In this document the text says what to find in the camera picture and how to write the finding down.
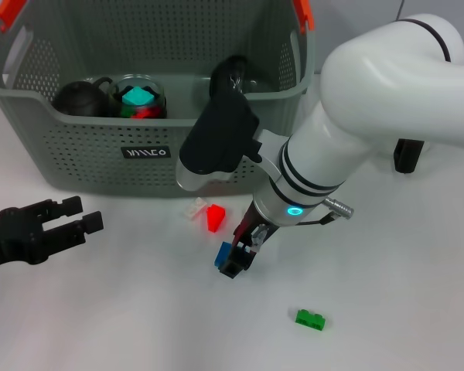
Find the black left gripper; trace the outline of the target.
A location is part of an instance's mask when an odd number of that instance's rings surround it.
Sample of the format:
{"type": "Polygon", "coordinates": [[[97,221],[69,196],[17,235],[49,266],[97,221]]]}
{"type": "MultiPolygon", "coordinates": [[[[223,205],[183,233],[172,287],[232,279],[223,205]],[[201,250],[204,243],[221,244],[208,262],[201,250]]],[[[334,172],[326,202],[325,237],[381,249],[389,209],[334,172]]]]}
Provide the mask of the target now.
{"type": "Polygon", "coordinates": [[[0,265],[21,261],[41,264],[49,257],[86,243],[86,234],[103,230],[101,212],[58,226],[43,233],[43,223],[82,212],[79,196],[60,203],[51,199],[24,208],[0,212],[0,265]]]}

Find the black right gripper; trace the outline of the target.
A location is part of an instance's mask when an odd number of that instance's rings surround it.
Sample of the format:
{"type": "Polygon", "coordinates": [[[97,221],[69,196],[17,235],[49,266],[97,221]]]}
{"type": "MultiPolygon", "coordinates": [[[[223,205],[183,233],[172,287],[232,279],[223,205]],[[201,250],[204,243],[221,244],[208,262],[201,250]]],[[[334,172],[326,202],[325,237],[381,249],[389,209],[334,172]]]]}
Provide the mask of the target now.
{"type": "Polygon", "coordinates": [[[236,277],[241,271],[246,271],[254,260],[254,254],[245,248],[259,251],[277,230],[278,226],[265,219],[252,202],[234,231],[233,248],[220,265],[220,273],[227,277],[236,277]]]}

